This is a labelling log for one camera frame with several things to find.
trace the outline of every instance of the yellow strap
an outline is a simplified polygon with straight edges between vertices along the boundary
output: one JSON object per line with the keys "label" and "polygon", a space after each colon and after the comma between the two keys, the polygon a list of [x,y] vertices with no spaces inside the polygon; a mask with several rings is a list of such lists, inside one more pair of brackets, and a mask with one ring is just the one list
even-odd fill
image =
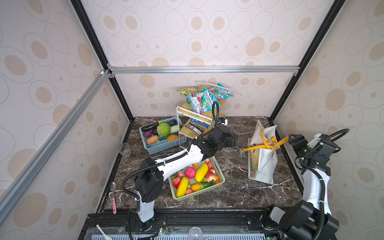
{"label": "yellow strap", "polygon": [[[278,143],[276,143],[275,145],[270,146],[270,145],[268,144],[268,146],[271,147],[270,149],[275,150],[278,146],[281,146],[281,145],[283,145],[284,143],[288,142],[288,139],[289,139],[289,137],[285,137],[285,138],[283,138],[282,140],[280,140]],[[272,139],[267,140],[266,142],[267,142],[267,143],[268,143],[268,142],[275,143],[275,142],[277,142],[277,140],[276,140],[276,137],[273,136]],[[246,152],[246,151],[255,150],[255,149],[260,149],[260,148],[266,148],[265,144],[257,145],[257,146],[253,146],[253,147],[248,147],[248,148],[243,148],[242,151],[243,151],[243,152]]]}
{"label": "yellow strap", "polygon": [[264,143],[265,147],[268,148],[268,149],[272,149],[272,147],[266,142],[266,140],[264,138],[264,131],[261,131],[260,134],[262,136],[263,143]]}

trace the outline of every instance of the plastic cup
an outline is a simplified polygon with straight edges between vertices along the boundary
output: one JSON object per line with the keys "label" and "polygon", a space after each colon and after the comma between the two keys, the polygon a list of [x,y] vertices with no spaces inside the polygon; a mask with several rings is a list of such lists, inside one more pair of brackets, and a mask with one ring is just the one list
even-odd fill
{"label": "plastic cup", "polygon": [[199,227],[192,227],[188,233],[189,240],[202,240],[203,231]]}
{"label": "plastic cup", "polygon": [[131,154],[131,148],[129,147],[129,144],[126,142],[123,142],[122,144],[120,144],[118,151],[123,157],[129,157],[129,155]]}

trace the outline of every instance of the spoon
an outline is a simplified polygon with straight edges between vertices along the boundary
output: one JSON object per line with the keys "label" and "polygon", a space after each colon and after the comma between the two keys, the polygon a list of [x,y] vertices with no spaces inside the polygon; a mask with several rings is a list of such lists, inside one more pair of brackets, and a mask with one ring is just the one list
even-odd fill
{"label": "spoon", "polygon": [[101,233],[104,235],[104,238],[105,240],[113,240],[110,236],[106,235],[103,230],[101,229],[101,227],[98,225],[96,225],[97,229],[99,229],[99,231],[101,231]]}
{"label": "spoon", "polygon": [[109,185],[109,189],[112,191],[112,208],[113,208],[113,214],[116,214],[116,202],[115,202],[115,190],[117,188],[117,184],[115,182],[111,182]]}

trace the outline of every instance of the wallpaper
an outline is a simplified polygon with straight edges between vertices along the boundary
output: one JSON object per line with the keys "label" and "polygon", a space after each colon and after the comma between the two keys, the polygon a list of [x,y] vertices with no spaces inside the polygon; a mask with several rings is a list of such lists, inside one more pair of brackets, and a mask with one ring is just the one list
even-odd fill
{"label": "wallpaper", "polygon": [[66,1],[0,2],[0,195],[100,71]]}
{"label": "wallpaper", "polygon": [[298,65],[333,0],[82,0],[112,66]]}
{"label": "wallpaper", "polygon": [[0,240],[78,239],[99,204],[127,126],[104,83],[0,227]]}
{"label": "wallpaper", "polygon": [[350,1],[275,121],[308,140],[350,129],[327,163],[338,240],[384,239],[383,30],[383,0]]}
{"label": "wallpaper", "polygon": [[270,116],[293,73],[218,73],[218,74],[117,74],[117,80],[136,117],[176,116],[176,107],[186,97],[177,90],[198,87],[200,82],[221,83],[230,88],[233,97],[226,109],[227,116]]}

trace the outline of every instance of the marble countertop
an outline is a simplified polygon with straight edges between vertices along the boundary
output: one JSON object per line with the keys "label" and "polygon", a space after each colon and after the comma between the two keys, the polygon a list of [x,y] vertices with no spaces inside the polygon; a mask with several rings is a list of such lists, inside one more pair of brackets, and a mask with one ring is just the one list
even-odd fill
{"label": "marble countertop", "polygon": [[[162,152],[149,155],[141,141],[139,127],[163,120],[162,117],[139,117],[135,119],[128,144],[132,154],[121,159],[114,181],[117,183],[115,200],[117,209],[136,208],[136,202],[132,196],[123,193],[121,182],[123,179],[139,169],[143,159],[153,157],[164,158],[181,149],[173,147]],[[278,163],[273,174],[273,185],[248,179],[248,153],[241,152],[241,148],[247,146],[248,138],[252,137],[257,120],[264,127],[270,126],[263,117],[227,117],[228,127],[238,134],[237,147],[226,148],[215,154],[215,158],[224,174],[225,182],[222,187],[202,193],[184,201],[178,202],[172,198],[168,180],[164,181],[163,194],[155,201],[155,208],[256,208],[269,204],[277,206],[293,206],[298,203],[302,195],[293,178],[281,150],[277,150]],[[126,184],[129,190],[134,190],[133,180]],[[111,195],[107,197],[104,209],[112,209]]]}

